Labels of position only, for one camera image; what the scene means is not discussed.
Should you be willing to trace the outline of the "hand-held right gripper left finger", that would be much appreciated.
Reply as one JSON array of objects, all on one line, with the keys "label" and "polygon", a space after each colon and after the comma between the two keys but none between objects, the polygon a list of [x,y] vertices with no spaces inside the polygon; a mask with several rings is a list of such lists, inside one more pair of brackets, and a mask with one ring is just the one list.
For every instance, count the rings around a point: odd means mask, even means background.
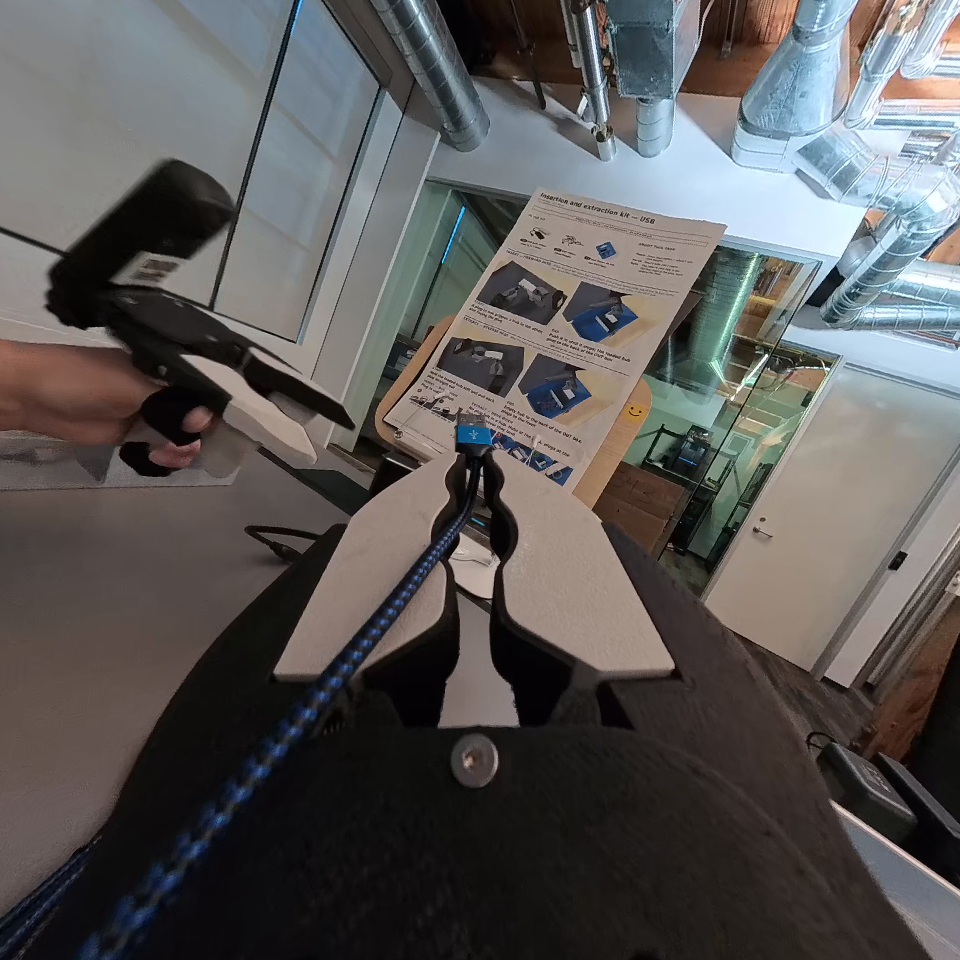
[{"label": "hand-held right gripper left finger", "polygon": [[348,522],[273,669],[315,681],[457,514],[460,461],[441,454],[372,498]]}]

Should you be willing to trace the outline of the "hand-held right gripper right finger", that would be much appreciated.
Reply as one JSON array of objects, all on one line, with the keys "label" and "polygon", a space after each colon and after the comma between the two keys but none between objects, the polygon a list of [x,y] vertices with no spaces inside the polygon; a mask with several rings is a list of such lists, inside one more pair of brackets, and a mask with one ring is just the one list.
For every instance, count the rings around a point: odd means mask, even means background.
[{"label": "hand-held right gripper right finger", "polygon": [[599,517],[502,451],[490,509],[505,525],[498,584],[506,622],[599,679],[664,678],[675,663]]}]

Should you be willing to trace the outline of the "brown cardboard boxes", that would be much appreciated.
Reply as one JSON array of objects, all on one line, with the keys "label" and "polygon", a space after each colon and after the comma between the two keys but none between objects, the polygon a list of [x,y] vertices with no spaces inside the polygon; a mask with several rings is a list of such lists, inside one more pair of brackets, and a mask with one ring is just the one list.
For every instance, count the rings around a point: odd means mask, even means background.
[{"label": "brown cardboard boxes", "polygon": [[593,511],[602,522],[620,527],[654,557],[663,552],[673,531],[674,513],[686,488],[662,471],[620,462]]}]

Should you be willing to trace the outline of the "white frosted glass door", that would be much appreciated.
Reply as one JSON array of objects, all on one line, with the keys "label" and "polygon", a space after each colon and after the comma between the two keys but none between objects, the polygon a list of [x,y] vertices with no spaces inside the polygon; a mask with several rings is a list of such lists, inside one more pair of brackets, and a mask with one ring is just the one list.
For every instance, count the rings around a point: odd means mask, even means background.
[{"label": "white frosted glass door", "polygon": [[44,308],[57,257],[161,160],[237,205],[168,288],[346,402],[364,277],[422,91],[372,2],[3,1],[2,339],[105,346]]}]

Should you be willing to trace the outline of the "person's left hand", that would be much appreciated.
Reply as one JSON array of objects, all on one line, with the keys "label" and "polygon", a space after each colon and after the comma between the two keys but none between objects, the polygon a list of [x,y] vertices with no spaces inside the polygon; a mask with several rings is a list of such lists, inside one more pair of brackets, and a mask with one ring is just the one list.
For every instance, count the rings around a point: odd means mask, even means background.
[{"label": "person's left hand", "polygon": [[120,447],[162,383],[122,349],[1,342],[1,430]]}]

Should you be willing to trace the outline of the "black metal shelf rack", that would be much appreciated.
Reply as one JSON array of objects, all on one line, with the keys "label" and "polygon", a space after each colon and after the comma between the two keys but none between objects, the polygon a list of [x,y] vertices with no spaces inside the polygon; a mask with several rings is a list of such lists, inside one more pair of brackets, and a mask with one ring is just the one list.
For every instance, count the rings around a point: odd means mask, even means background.
[{"label": "black metal shelf rack", "polygon": [[690,553],[737,461],[737,452],[714,443],[713,429],[691,425],[680,433],[659,426],[640,467],[680,489],[667,523],[665,547],[680,556]]}]

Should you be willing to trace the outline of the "printed instruction sheet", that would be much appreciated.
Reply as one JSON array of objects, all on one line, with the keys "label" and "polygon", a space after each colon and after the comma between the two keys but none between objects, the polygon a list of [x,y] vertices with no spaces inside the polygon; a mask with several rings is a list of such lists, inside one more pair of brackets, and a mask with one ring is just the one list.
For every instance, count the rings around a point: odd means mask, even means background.
[{"label": "printed instruction sheet", "polygon": [[391,438],[426,462],[477,414],[573,492],[726,229],[537,191],[390,406]]}]

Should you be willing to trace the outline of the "black power adapter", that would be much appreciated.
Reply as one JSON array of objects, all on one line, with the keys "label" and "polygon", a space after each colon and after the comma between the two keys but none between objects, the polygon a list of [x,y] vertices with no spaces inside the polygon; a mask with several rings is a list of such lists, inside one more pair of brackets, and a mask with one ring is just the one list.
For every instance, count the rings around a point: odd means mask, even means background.
[{"label": "black power adapter", "polygon": [[816,764],[831,798],[844,810],[951,882],[959,875],[959,822],[906,767],[873,760],[830,741]]}]

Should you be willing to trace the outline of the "plain white door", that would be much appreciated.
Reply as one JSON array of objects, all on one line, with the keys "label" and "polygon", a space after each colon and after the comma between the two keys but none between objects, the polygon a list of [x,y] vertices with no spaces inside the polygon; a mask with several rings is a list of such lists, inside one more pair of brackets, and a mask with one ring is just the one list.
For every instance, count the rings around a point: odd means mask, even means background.
[{"label": "plain white door", "polygon": [[822,677],[852,617],[949,476],[958,389],[844,363],[748,511],[703,601]]}]

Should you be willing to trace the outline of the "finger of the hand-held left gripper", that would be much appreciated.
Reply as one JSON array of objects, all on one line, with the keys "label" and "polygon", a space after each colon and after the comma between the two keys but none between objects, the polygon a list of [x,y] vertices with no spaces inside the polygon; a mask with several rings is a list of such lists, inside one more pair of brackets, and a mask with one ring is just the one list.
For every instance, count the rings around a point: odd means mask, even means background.
[{"label": "finger of the hand-held left gripper", "polygon": [[223,419],[252,419],[270,415],[272,403],[257,393],[244,376],[236,370],[202,356],[183,356],[182,359],[195,372],[211,381],[227,395]]},{"label": "finger of the hand-held left gripper", "polygon": [[223,425],[238,435],[241,450],[266,449],[291,467],[317,464],[317,451],[306,427],[256,392],[231,398],[223,410]]}]

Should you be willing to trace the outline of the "wooden post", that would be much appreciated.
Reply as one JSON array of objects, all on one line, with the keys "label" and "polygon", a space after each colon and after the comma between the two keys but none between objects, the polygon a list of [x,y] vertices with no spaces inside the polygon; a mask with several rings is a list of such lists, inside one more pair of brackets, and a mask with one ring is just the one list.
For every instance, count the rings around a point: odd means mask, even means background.
[{"label": "wooden post", "polygon": [[921,630],[905,666],[882,686],[863,732],[860,753],[867,760],[882,754],[902,761],[921,734],[954,653],[959,633],[959,598],[947,593],[931,625]]}]

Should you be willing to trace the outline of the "silver air duct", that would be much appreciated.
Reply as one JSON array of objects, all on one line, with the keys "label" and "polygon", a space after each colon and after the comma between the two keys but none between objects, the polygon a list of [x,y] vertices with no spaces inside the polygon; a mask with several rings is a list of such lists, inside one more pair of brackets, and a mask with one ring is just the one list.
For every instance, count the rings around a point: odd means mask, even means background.
[{"label": "silver air duct", "polygon": [[[437,2],[371,2],[451,144],[476,149],[489,118]],[[601,2],[616,92],[635,103],[635,150],[653,159],[670,145],[676,101],[702,39],[693,2]],[[596,2],[561,2],[571,60],[582,73],[580,115],[599,159],[615,155]],[[730,158],[739,166],[798,173],[823,196],[882,215],[851,240],[842,278],[820,308],[834,329],[944,335],[959,325],[958,265],[925,257],[958,229],[958,105],[884,100],[895,74],[958,79],[944,38],[958,2],[886,2],[850,86],[848,26],[858,2],[797,2],[793,21],[742,95]],[[943,138],[889,155],[864,131]]]}]

